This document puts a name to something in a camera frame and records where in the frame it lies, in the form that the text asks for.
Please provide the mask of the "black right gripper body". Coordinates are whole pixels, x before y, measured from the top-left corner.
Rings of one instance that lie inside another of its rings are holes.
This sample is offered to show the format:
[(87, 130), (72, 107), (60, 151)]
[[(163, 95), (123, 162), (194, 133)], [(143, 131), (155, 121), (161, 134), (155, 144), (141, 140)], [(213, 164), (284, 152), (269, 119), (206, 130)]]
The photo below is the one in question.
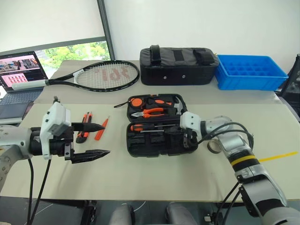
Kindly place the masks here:
[(184, 129), (183, 146), (186, 150), (196, 150), (198, 148), (197, 133), (192, 129)]

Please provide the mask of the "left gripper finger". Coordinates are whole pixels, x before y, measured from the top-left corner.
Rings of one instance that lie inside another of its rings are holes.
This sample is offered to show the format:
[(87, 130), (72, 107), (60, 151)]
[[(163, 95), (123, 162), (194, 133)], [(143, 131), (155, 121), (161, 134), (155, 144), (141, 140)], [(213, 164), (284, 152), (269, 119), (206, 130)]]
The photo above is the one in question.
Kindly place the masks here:
[(72, 153), (70, 161), (72, 164), (94, 161), (110, 153), (109, 150), (87, 150), (83, 153)]
[(81, 132), (96, 132), (105, 129), (104, 126), (99, 125), (97, 123), (72, 122), (71, 126), (73, 127), (74, 131)]

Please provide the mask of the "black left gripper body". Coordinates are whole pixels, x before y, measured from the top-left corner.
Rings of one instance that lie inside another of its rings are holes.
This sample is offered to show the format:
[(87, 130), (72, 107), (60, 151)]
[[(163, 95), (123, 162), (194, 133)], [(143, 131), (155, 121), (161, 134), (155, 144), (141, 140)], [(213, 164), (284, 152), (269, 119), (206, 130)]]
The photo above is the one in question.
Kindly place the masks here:
[(52, 155), (64, 157), (65, 160), (75, 162), (73, 127), (68, 127), (60, 135), (54, 135), (53, 139), (50, 139), (49, 144)]

